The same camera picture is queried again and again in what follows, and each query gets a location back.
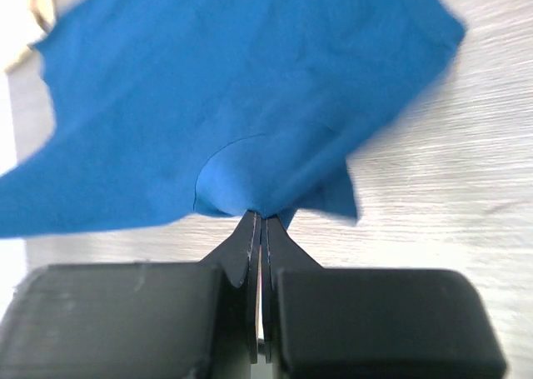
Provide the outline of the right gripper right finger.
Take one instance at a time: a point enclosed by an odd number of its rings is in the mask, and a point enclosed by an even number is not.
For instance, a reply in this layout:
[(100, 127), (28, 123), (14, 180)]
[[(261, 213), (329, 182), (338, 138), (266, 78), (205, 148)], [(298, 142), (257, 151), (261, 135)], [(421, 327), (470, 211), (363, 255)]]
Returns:
[(325, 268), (262, 221), (263, 353), (276, 378), (502, 378), (472, 283), (433, 268)]

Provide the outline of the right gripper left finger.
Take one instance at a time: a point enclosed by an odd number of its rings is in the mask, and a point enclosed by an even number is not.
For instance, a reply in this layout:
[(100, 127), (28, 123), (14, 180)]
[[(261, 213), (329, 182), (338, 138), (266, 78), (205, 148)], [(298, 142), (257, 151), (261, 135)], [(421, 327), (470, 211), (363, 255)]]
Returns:
[(4, 378), (248, 378), (257, 361), (261, 218), (199, 262), (55, 264), (1, 322)]

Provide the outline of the dark blue t shirt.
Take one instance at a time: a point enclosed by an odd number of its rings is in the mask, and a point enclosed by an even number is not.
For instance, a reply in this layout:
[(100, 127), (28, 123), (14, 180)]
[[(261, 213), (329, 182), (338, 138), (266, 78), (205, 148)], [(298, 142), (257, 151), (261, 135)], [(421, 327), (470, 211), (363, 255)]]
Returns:
[(2, 176), (1, 235), (354, 219), (347, 157), (465, 32), (441, 0), (82, 0), (36, 46), (56, 126)]

